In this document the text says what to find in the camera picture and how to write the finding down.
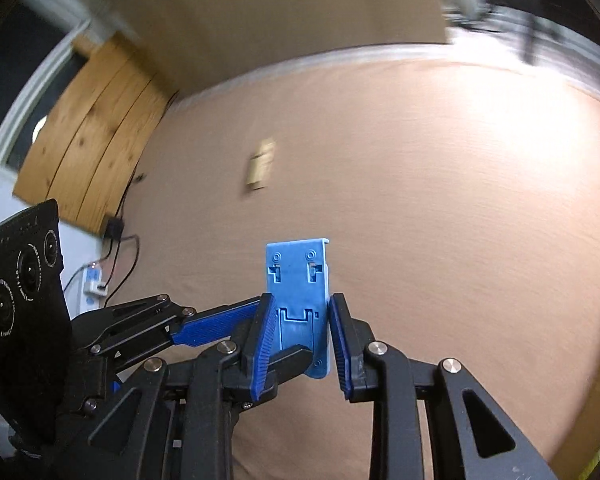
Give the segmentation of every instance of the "rectangular slot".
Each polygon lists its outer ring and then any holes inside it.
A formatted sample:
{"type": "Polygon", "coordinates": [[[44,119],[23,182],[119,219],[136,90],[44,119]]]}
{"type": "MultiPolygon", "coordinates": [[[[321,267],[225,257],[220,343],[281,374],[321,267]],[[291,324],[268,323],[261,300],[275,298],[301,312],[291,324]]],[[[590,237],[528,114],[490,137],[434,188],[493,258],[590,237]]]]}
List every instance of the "rectangular slot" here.
{"type": "Polygon", "coordinates": [[[307,271],[309,273],[309,281],[311,283],[315,283],[316,273],[322,272],[322,266],[320,264],[316,264],[314,262],[309,262],[308,264],[306,264],[306,266],[307,266],[307,271]]]}
{"type": "Polygon", "coordinates": [[[274,265],[269,267],[269,274],[273,274],[273,281],[275,283],[280,283],[280,266],[274,265]]]}

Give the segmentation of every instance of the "black cable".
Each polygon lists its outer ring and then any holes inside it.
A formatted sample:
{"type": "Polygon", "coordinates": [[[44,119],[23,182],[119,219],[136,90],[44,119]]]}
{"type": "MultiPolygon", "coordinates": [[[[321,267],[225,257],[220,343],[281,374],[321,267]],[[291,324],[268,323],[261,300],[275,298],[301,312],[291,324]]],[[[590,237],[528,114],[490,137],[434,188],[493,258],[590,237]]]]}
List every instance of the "black cable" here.
{"type": "Polygon", "coordinates": [[[120,238],[118,241],[118,246],[116,247],[116,255],[113,257],[113,265],[111,266],[111,272],[109,273],[109,277],[107,278],[107,283],[104,286],[108,286],[111,283],[111,279],[113,278],[113,271],[116,270],[116,263],[118,262],[118,255],[120,254],[120,244],[122,240],[128,240],[128,237],[120,238]]]}
{"type": "MultiPolygon", "coordinates": [[[[126,183],[125,190],[123,191],[122,197],[120,198],[120,202],[118,203],[118,208],[116,209],[116,216],[118,216],[118,214],[120,213],[120,218],[122,218],[125,214],[125,201],[126,201],[126,195],[129,192],[129,188],[131,187],[132,184],[134,184],[136,182],[141,182],[142,180],[144,180],[144,178],[146,176],[144,173],[141,173],[138,176],[136,176],[137,168],[138,168],[138,165],[136,164],[136,167],[134,168],[134,170],[131,173],[131,177],[129,178],[129,181],[126,183]]],[[[111,267],[111,273],[109,275],[109,278],[107,279],[106,285],[109,285],[109,283],[111,282],[111,279],[113,277],[113,271],[116,269],[116,263],[118,261],[118,254],[120,253],[120,242],[123,240],[131,240],[131,238],[134,238],[137,236],[138,235],[132,235],[132,236],[120,238],[120,241],[118,242],[118,246],[116,248],[116,255],[113,258],[113,266],[111,267]]],[[[93,264],[99,264],[99,263],[102,263],[103,261],[107,260],[111,256],[112,250],[113,250],[113,240],[111,239],[111,240],[109,240],[109,251],[107,252],[107,255],[103,256],[99,260],[95,260],[93,262],[88,262],[88,263],[80,266],[69,278],[69,281],[66,282],[66,285],[64,286],[64,289],[62,290],[62,293],[64,294],[67,291],[67,289],[69,288],[69,285],[71,285],[71,282],[82,270],[86,269],[87,267],[92,266],[93,264]]]]}
{"type": "Polygon", "coordinates": [[[62,289],[62,293],[64,294],[66,292],[66,290],[69,288],[69,285],[71,285],[71,282],[74,280],[74,278],[80,274],[81,271],[83,271],[84,269],[86,269],[87,267],[92,266],[93,264],[99,264],[102,263],[104,260],[108,259],[111,256],[111,250],[113,249],[113,240],[109,241],[109,251],[107,251],[106,256],[101,257],[99,260],[95,260],[94,262],[89,262],[88,264],[84,264],[81,265],[80,267],[78,267],[78,269],[71,275],[71,277],[69,278],[69,281],[66,282],[66,285],[64,286],[64,288],[62,289]]]}
{"type": "Polygon", "coordinates": [[[124,278],[122,278],[122,281],[113,290],[113,292],[107,296],[107,299],[104,301],[104,306],[107,306],[107,303],[109,303],[109,300],[111,298],[113,298],[113,295],[117,291],[120,290],[120,287],[126,282],[128,277],[131,276],[131,273],[134,271],[134,269],[136,268],[136,265],[138,264],[138,258],[140,257],[140,237],[138,235],[131,235],[131,236],[126,237],[126,239],[129,239],[129,238],[134,238],[136,240],[136,257],[134,259],[134,264],[131,266],[131,268],[129,269],[129,272],[126,274],[126,276],[124,278]]]}

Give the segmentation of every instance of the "window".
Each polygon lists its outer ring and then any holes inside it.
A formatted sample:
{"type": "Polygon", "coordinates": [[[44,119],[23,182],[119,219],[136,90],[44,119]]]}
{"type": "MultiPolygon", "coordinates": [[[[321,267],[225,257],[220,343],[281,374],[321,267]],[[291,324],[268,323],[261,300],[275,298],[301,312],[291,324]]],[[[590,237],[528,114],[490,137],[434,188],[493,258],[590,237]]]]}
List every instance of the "window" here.
{"type": "Polygon", "coordinates": [[[18,171],[22,167],[22,163],[29,152],[29,148],[33,142],[35,142],[40,129],[42,129],[42,126],[46,121],[46,116],[56,104],[56,101],[58,101],[62,92],[64,92],[64,89],[69,85],[85,63],[86,59],[82,56],[79,54],[72,54],[58,74],[49,83],[49,86],[43,92],[40,100],[20,129],[20,133],[11,149],[11,153],[6,160],[6,164],[9,168],[18,171]]]}
{"type": "Polygon", "coordinates": [[[23,4],[0,27],[0,124],[11,104],[64,33],[23,4]]]}

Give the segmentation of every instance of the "blue plastic part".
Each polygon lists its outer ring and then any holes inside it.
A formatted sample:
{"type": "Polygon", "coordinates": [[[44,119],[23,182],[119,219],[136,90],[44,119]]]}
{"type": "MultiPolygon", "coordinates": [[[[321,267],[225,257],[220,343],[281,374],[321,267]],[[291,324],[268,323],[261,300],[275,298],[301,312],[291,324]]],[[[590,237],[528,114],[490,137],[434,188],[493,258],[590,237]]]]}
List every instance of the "blue plastic part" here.
{"type": "Polygon", "coordinates": [[[329,269],[326,238],[267,244],[267,291],[276,299],[271,353],[305,345],[314,362],[305,372],[314,379],[329,373],[329,269]]]}
{"type": "Polygon", "coordinates": [[[262,313],[262,323],[258,327],[258,343],[253,353],[253,372],[251,374],[251,400],[260,400],[260,394],[264,389],[264,383],[267,379],[269,370],[269,358],[271,356],[271,346],[276,331],[276,301],[260,301],[266,311],[262,313]]]}
{"type": "Polygon", "coordinates": [[[259,300],[254,300],[213,316],[194,319],[173,334],[173,344],[200,346],[229,337],[238,323],[253,317],[259,303],[259,300]]]}
{"type": "Polygon", "coordinates": [[[353,390],[351,383],[351,360],[340,314],[335,307],[333,297],[330,299],[329,304],[329,324],[331,326],[331,335],[333,336],[333,354],[336,359],[340,389],[344,392],[344,398],[349,400],[351,391],[353,390]]]}

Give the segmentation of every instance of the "power adapter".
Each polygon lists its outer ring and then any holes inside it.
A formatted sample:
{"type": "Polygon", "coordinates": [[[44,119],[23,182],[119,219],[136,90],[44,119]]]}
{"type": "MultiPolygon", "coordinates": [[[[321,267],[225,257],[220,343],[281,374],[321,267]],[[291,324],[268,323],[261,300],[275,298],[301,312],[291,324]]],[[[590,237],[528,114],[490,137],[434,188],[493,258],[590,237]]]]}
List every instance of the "power adapter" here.
{"type": "Polygon", "coordinates": [[[105,215],[100,227],[100,236],[105,240],[119,242],[122,231],[125,230],[125,221],[117,216],[105,215]]]}

